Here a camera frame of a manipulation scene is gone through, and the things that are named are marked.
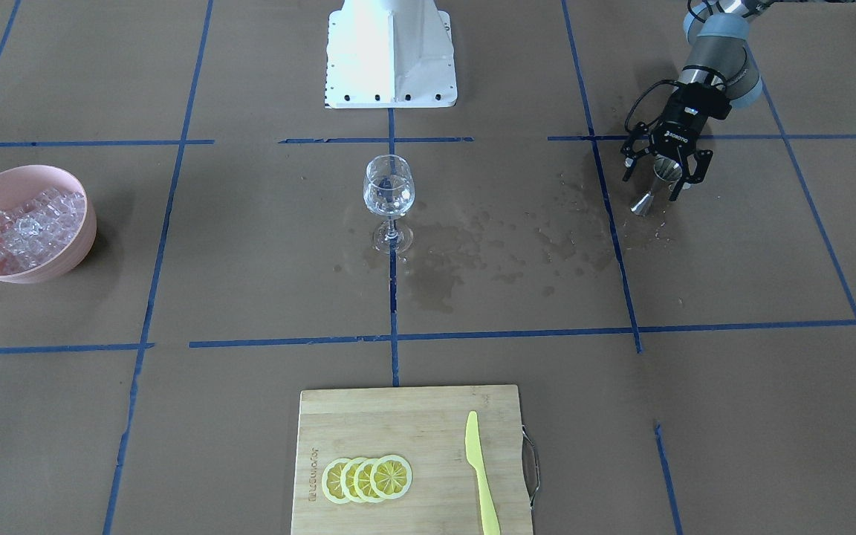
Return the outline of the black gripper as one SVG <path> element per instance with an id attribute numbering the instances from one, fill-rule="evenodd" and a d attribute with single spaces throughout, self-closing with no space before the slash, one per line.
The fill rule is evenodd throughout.
<path id="1" fill-rule="evenodd" d="M 668 181 L 672 183 L 669 200 L 675 202 L 686 185 L 698 185 L 706 177 L 714 151 L 697 149 L 698 139 L 710 118 L 727 118 L 731 104 L 726 82 L 714 85 L 660 80 L 646 91 L 662 85 L 673 87 L 673 91 L 652 125 L 636 123 L 627 128 L 627 138 L 620 147 L 626 167 L 622 182 L 631 180 L 640 159 L 651 155 L 666 157 L 670 162 Z M 636 143 L 643 140 L 646 145 L 636 149 Z"/>

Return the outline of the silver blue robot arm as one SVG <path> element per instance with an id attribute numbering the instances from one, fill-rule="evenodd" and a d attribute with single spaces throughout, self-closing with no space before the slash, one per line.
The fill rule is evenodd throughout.
<path id="1" fill-rule="evenodd" d="M 675 202 L 687 187 L 707 176 L 714 152 L 700 149 L 699 139 L 710 119 L 726 120 L 735 108 L 744 108 L 763 94 L 764 82 L 748 47 L 751 23 L 770 9 L 771 1 L 702 1 L 687 3 L 684 33 L 692 50 L 675 80 L 659 80 L 640 95 L 623 122 L 627 139 L 620 153 L 627 167 L 623 180 L 641 158 L 652 156 L 653 179 L 631 211 L 645 216 L 656 195 L 669 194 Z M 631 119 L 646 95 L 670 87 L 662 112 L 645 123 Z"/>

